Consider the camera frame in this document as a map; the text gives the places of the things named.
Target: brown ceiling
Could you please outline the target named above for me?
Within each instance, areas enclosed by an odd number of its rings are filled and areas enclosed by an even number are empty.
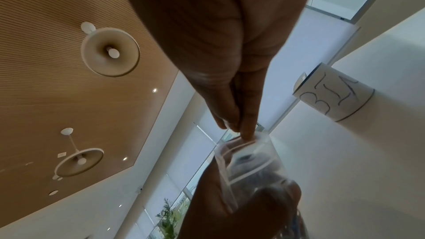
[[[84,21],[131,34],[136,69],[118,78],[90,71],[80,56]],[[0,0],[0,227],[132,166],[176,74],[127,0]],[[65,127],[79,149],[105,155],[54,181],[57,155],[73,153]]]

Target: white ceiling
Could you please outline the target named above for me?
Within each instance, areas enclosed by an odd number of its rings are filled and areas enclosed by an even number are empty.
[[[1,228],[0,239],[113,239],[193,94],[179,73],[133,167]]]

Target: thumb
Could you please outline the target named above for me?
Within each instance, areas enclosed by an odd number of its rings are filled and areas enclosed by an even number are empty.
[[[230,222],[237,233],[233,238],[273,238],[290,223],[300,199],[301,189],[291,180],[257,191],[231,216]]]

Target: human hand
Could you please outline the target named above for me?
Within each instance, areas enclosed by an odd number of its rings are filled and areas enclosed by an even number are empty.
[[[271,239],[297,212],[301,190],[293,181],[257,191],[231,214],[222,200],[215,160],[203,173],[183,220],[178,239]]]
[[[217,124],[252,138],[267,68],[307,0],[130,0]]]

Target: transparent plastic bag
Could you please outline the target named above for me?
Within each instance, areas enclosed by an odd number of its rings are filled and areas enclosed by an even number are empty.
[[[254,193],[281,184],[285,169],[269,135],[256,132],[254,141],[240,137],[220,143],[214,154],[220,171],[223,198],[231,211],[246,204]],[[298,211],[275,239],[308,239],[307,229]]]

